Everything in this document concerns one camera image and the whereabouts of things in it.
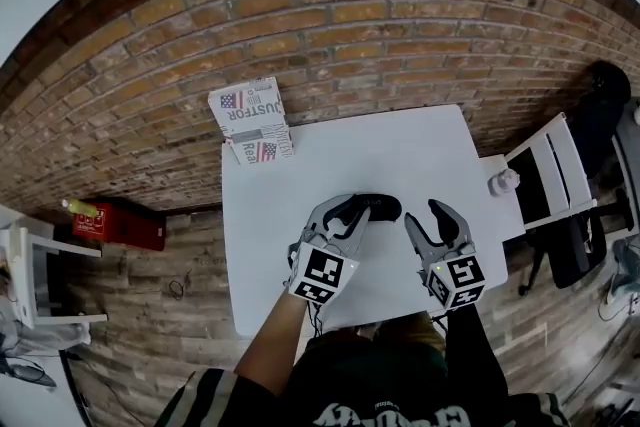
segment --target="black object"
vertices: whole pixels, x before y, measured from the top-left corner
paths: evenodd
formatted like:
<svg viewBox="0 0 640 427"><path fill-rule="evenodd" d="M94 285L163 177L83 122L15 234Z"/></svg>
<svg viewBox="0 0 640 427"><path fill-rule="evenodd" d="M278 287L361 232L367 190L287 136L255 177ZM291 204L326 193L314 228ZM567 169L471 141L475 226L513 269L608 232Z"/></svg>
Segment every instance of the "black object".
<svg viewBox="0 0 640 427"><path fill-rule="evenodd" d="M356 217L359 218L367 207L371 208L369 222L395 222L402 213L402 205L393 196L388 196L387 194L354 194L348 203L338 207L339 211L330 210L327 212L325 224L327 219L331 220L337 217L344 225L354 224L355 226Z"/></svg>
<svg viewBox="0 0 640 427"><path fill-rule="evenodd" d="M449 310L447 324L448 381L456 400L472 425L507 425L513 419L507 381L476 306Z"/></svg>
<svg viewBox="0 0 640 427"><path fill-rule="evenodd" d="M86 401L84 396L78 390L76 386L76 382L73 378L73 374L71 373L71 367L69 366L69 360L74 361L82 361L80 356L77 354L73 354L67 351L59 351L60 354L60 363L62 365L62 369L64 370L64 375L67 379L67 384L69 385L69 391L71 391L71 396L73 397L73 402L78 409L78 414L82 419L82 423L84 423L85 427L93 427L91 420L89 419L89 415L87 415L87 409L89 408L89 403Z"/></svg>
<svg viewBox="0 0 640 427"><path fill-rule="evenodd" d="M593 91L584 95L568 122L587 178L593 178L612 150L611 139L631 98L631 86L624 71L616 65L597 61L588 70ZM520 174L516 189L525 223L549 215L544 187L531 152L523 152L509 165ZM629 202L617 191L617 202L541 226L528 234L535 249L529 282L519 288L525 295L534 285L545 253L549 255L553 280L558 288L573 285L593 270L606 256L601 217L621 213L627 226L633 226Z"/></svg>
<svg viewBox="0 0 640 427"><path fill-rule="evenodd" d="M7 360L20 360L28 363L11 365ZM20 379L31 384L39 384L47 388L56 388L56 382L51 379L44 369L37 363L18 356L0 356L0 374L8 375L15 379Z"/></svg>
<svg viewBox="0 0 640 427"><path fill-rule="evenodd" d="M438 244L436 242L433 242L429 239L429 237L427 237L426 233L424 234L424 236L432 246L444 246L446 244L446 246L450 248L453 245L455 239L458 238L458 235L460 234L460 226L458 226L458 223L453 217L451 217L445 210L442 209L437 201L430 199L428 204L431 212L438 221L438 233L440 233L442 243Z"/></svg>

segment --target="white table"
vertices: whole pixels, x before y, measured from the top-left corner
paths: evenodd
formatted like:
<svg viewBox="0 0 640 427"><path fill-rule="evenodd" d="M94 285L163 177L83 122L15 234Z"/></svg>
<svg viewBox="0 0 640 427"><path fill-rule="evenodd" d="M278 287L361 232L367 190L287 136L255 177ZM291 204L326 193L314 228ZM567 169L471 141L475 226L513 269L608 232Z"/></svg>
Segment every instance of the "white table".
<svg viewBox="0 0 640 427"><path fill-rule="evenodd" d="M338 194L375 192L398 198L404 212L437 239L430 198L469 223L487 288L507 279L484 169L455 105L352 117L291 129L296 155L241 166L222 147L227 266L236 330L255 334L289 277L287 246L298 240L313 208ZM322 309L324 330L419 311L437 311L416 274L401 216L368 225L362 263L342 294Z"/></svg>
<svg viewBox="0 0 640 427"><path fill-rule="evenodd" d="M7 427L28 425L29 427L49 427L52 419L54 425L64 427L85 427L80 416L80 407L76 405L71 392L71 382L67 379L64 367L57 351L38 354L37 357L23 355L40 365L55 383L55 388L47 388L28 383L7 375L0 375L0 411L2 422ZM27 365L20 360L9 360L12 365Z"/></svg>

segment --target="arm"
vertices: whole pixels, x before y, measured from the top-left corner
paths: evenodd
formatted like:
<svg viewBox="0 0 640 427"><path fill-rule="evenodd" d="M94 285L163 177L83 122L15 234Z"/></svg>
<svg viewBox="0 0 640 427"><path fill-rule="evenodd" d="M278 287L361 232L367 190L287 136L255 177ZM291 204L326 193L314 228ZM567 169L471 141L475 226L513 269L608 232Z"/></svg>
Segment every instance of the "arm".
<svg viewBox="0 0 640 427"><path fill-rule="evenodd" d="M284 291L235 373L280 396L293 370L306 308L304 299Z"/></svg>

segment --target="cardboard box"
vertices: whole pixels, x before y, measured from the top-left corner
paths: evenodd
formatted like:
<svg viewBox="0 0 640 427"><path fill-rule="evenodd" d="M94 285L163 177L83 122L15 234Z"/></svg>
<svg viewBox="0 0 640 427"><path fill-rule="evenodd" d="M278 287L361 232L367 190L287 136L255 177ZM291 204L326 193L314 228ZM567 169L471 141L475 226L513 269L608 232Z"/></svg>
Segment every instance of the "cardboard box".
<svg viewBox="0 0 640 427"><path fill-rule="evenodd" d="M209 93L209 107L240 164L293 156L289 125L275 77L265 77Z"/></svg>

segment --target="brick wall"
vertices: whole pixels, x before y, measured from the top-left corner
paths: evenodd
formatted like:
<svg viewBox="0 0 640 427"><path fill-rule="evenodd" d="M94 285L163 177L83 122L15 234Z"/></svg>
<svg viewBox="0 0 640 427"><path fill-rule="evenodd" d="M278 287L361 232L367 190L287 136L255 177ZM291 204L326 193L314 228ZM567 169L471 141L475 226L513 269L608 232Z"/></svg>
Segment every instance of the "brick wall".
<svg viewBox="0 0 640 427"><path fill-rule="evenodd" d="M220 201L217 87L275 75L293 124L457 103L481 154L584 91L637 82L633 0L61 0L0 70L0 203Z"/></svg>

